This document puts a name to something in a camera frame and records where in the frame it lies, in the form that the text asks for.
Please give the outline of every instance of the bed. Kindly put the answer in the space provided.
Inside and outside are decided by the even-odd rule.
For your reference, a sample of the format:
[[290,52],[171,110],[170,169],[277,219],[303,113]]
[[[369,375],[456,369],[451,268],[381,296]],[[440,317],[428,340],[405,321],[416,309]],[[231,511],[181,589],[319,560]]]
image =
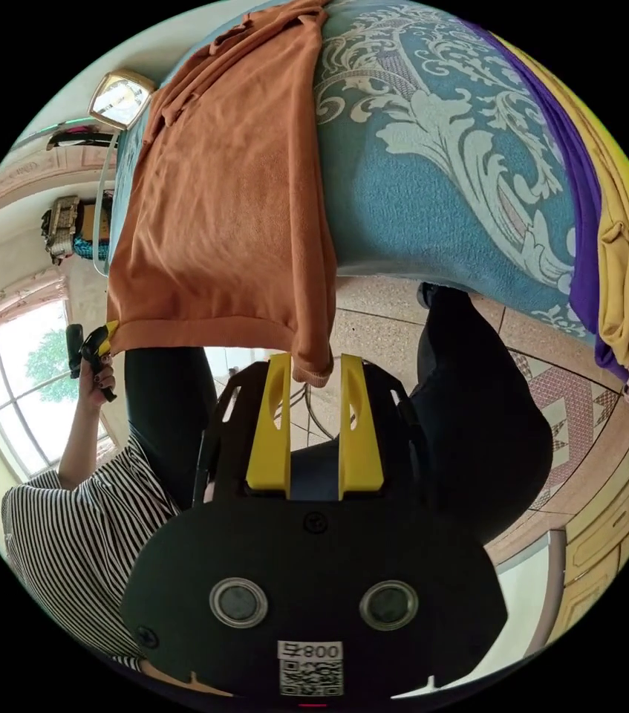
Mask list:
[[[332,0],[327,13],[314,94],[339,275],[460,287],[593,345],[569,305],[570,177],[503,54],[461,20],[407,0]],[[119,141],[109,259],[147,118]]]

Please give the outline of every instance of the label sticker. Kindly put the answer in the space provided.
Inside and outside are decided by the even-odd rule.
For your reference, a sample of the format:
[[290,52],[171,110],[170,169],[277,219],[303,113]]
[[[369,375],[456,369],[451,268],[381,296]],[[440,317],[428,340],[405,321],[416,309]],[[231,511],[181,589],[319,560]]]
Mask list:
[[278,641],[277,658],[281,695],[344,695],[342,642]]

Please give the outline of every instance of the purple cloth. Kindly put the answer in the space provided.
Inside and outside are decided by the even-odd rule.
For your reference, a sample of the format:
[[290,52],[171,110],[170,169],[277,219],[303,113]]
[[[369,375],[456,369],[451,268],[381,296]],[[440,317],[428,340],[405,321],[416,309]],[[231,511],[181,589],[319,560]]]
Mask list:
[[589,152],[567,112],[554,95],[515,54],[510,52],[491,33],[462,20],[467,27],[497,49],[526,81],[550,127],[564,157],[567,176],[573,188],[576,216],[576,256],[569,304],[587,331],[596,336],[594,358],[598,366],[607,369],[621,381],[628,381],[629,373],[617,361],[611,347],[599,337],[599,253],[597,247],[599,221],[602,213],[602,190]]

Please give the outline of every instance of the yellow cloth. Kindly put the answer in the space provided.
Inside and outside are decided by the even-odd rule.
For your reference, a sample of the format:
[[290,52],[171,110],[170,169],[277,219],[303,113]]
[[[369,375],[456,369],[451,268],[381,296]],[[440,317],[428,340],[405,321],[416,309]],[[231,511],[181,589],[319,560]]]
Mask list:
[[629,368],[629,160],[593,112],[551,72],[502,38],[569,114],[602,189],[599,222],[599,336]]

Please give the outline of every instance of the hand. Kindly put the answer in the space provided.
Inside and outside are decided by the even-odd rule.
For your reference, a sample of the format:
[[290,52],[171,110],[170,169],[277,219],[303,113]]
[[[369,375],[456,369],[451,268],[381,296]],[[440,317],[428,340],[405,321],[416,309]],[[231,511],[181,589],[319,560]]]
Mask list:
[[94,374],[91,364],[86,359],[82,359],[79,373],[79,401],[96,411],[106,403],[102,389],[113,389],[116,386],[111,356],[109,354],[102,356],[101,363],[103,364],[102,370],[98,374]]

